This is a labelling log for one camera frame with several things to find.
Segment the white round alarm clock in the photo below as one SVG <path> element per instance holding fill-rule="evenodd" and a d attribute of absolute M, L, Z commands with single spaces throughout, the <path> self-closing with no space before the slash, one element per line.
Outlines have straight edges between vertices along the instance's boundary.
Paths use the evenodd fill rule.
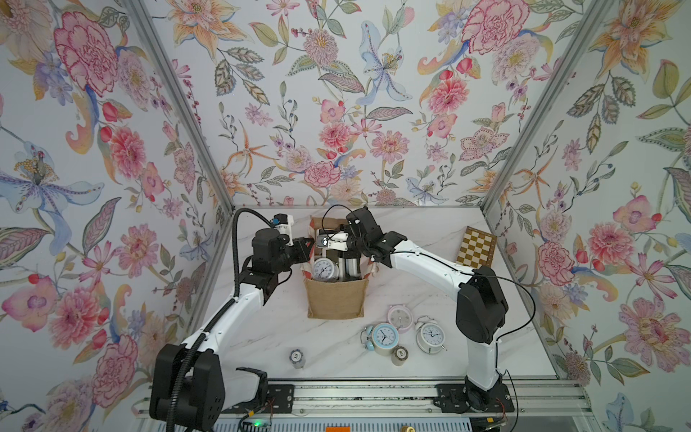
<path fill-rule="evenodd" d="M 311 277 L 318 282 L 336 282 L 340 279 L 338 264 L 328 257 L 320 257 L 312 265 Z"/>

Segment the burlap canvas bag red trim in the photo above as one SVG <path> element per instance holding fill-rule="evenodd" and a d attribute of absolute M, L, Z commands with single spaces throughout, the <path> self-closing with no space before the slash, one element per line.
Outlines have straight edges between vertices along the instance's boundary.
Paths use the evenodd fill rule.
<path fill-rule="evenodd" d="M 347 228 L 344 219 L 313 216 L 310 221 L 310 234 L 316 240 L 317 230 L 343 230 Z M 352 282 L 324 283 L 312 279 L 312 265 L 320 257 L 328 257 L 338 264 L 336 250 L 323 250 L 315 247 L 310 260 L 302 265 L 304 285 L 308 298 L 308 317 L 317 320 L 354 320 L 365 316 L 365 295 L 372 273 L 376 270 L 367 257 L 360 257 L 362 279 Z"/>

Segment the pink round alarm clock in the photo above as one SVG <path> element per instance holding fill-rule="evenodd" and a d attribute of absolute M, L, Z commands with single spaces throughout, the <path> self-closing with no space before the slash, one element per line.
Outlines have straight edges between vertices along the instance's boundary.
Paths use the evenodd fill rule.
<path fill-rule="evenodd" d="M 399 333 L 409 331 L 415 324 L 412 311 L 402 304 L 392 305 L 387 312 L 387 322 L 392 325 Z"/>

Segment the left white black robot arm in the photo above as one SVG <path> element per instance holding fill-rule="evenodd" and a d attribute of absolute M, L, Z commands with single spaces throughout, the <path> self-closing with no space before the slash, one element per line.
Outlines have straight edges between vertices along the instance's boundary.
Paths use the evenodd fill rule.
<path fill-rule="evenodd" d="M 212 430 L 227 395 L 223 345 L 266 305 L 280 284 L 280 274 L 310 260 L 314 246 L 315 239 L 295 238 L 284 225 L 264 228 L 253 237 L 250 256 L 241 261 L 232 239 L 233 293 L 184 342 L 167 344 L 158 352 L 149 402 L 152 419 L 164 422 L 167 431 Z"/>

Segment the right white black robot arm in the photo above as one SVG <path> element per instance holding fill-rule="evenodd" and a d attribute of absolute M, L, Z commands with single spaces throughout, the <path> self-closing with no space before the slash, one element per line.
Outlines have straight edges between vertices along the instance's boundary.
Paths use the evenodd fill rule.
<path fill-rule="evenodd" d="M 349 212 L 347 246 L 370 261 L 425 281 L 455 301 L 455 324 L 468 341 L 465 386 L 488 396 L 502 385 L 496 333 L 506 324 L 509 304 L 495 272 L 461 266 L 421 248 L 395 231 L 385 232 L 366 207 Z"/>

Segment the blue twin-bell clock front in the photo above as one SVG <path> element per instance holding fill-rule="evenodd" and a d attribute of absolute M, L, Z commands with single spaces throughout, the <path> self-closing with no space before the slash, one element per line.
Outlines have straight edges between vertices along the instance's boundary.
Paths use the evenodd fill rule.
<path fill-rule="evenodd" d="M 399 331 L 392 324 L 385 322 L 365 327 L 360 338 L 367 351 L 381 356 L 391 356 L 399 345 Z"/>

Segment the small grey mini clock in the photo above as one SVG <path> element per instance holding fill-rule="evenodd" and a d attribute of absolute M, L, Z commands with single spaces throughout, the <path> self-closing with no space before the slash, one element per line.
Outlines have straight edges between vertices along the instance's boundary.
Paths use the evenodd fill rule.
<path fill-rule="evenodd" d="M 295 369 L 302 369 L 305 365 L 305 356 L 300 349 L 295 349 L 290 354 L 290 362 Z"/>

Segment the white twin-bell alarm clock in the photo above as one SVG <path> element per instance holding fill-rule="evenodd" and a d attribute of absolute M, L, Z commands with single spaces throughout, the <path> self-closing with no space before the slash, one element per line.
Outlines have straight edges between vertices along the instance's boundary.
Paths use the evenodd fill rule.
<path fill-rule="evenodd" d="M 419 349 L 430 356 L 447 350 L 446 333 L 436 320 L 428 316 L 417 320 L 415 340 Z"/>

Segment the small beige cylinder clock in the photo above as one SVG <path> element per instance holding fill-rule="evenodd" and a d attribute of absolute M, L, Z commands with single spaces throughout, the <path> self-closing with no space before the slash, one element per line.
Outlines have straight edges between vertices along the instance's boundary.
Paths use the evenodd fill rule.
<path fill-rule="evenodd" d="M 397 346 L 395 349 L 392 351 L 392 363 L 397 366 L 401 367 L 405 364 L 405 362 L 408 360 L 408 350 L 406 347 L 403 346 Z"/>

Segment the wooden chessboard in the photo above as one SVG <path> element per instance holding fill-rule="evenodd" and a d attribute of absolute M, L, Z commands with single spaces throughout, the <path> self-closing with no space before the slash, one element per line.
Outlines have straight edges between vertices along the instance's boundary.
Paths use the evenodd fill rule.
<path fill-rule="evenodd" d="M 456 262 L 475 269 L 492 267 L 496 246 L 496 236 L 469 226 L 462 236 Z"/>

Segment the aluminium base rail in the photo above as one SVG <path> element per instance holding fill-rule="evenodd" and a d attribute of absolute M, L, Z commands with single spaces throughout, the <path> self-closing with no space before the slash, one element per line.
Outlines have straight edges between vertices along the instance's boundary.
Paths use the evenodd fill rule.
<path fill-rule="evenodd" d="M 465 410 L 442 393 L 451 381 L 276 380 L 270 408 L 245 418 L 226 410 L 214 431 L 599 431 L 590 401 L 574 381 L 506 378 L 509 392 L 486 412 Z"/>

